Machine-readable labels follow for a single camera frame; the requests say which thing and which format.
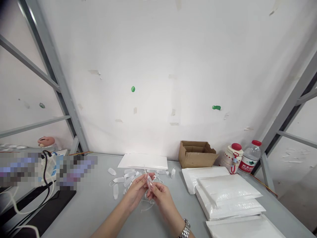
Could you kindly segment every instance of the brown cardboard box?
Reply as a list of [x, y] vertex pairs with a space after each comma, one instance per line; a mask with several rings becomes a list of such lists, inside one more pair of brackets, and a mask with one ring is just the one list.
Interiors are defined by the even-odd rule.
[[211, 167], [218, 156], [208, 142], [182, 140], [178, 160], [183, 169]]

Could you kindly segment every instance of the woman's left hand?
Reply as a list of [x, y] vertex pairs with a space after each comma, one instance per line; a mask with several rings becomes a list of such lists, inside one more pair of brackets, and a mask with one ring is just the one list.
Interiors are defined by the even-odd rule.
[[148, 186], [146, 184], [148, 176], [150, 176], [153, 180], [154, 175], [155, 173], [141, 175], [131, 184], [129, 190], [126, 192], [121, 201], [127, 205], [130, 212], [132, 212], [139, 205], [142, 197], [148, 189]]

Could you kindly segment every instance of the white paper stack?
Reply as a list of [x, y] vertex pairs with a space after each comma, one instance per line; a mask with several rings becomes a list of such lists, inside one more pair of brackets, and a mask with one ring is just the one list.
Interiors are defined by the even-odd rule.
[[199, 184], [217, 207], [261, 197], [262, 194], [238, 174], [199, 178]]
[[211, 178], [230, 174], [226, 167], [186, 168], [182, 169], [182, 173], [189, 194], [195, 194], [195, 186], [198, 184], [197, 179], [199, 178]]
[[[208, 168], [208, 173], [204, 173], [203, 170], [201, 173], [192, 170], [191, 173], [194, 171], [194, 175], [191, 175], [191, 182], [188, 183], [188, 178], [185, 178], [189, 190], [195, 187], [197, 199], [207, 219], [213, 221], [239, 218], [264, 212], [265, 208], [255, 200], [262, 194], [240, 175], [222, 174], [221, 168], [228, 172], [225, 167]], [[184, 177], [189, 176], [186, 171], [183, 174]]]
[[125, 154], [118, 168], [167, 170], [167, 157], [141, 153]]
[[199, 185], [196, 186], [196, 196], [209, 221], [253, 216], [265, 211], [265, 208], [254, 198], [217, 207], [213, 201], [208, 199]]
[[285, 238], [264, 215], [206, 223], [213, 238]]

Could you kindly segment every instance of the red bottle cap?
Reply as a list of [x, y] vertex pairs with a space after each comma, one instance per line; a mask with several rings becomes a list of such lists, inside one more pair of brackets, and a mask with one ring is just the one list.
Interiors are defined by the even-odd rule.
[[242, 146], [238, 143], [233, 143], [231, 145], [231, 148], [234, 149], [234, 150], [241, 150], [242, 149]]
[[253, 140], [252, 144], [257, 145], [257, 146], [261, 146], [262, 142], [258, 141], [258, 140]]

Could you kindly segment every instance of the silver watch band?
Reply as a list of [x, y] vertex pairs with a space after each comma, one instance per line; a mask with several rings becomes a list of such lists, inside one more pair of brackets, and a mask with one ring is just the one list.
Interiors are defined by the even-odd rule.
[[189, 237], [189, 233], [191, 231], [191, 225], [189, 224], [189, 221], [185, 218], [184, 219], [185, 222], [185, 228], [183, 230], [183, 232], [179, 235], [178, 238], [188, 238]]

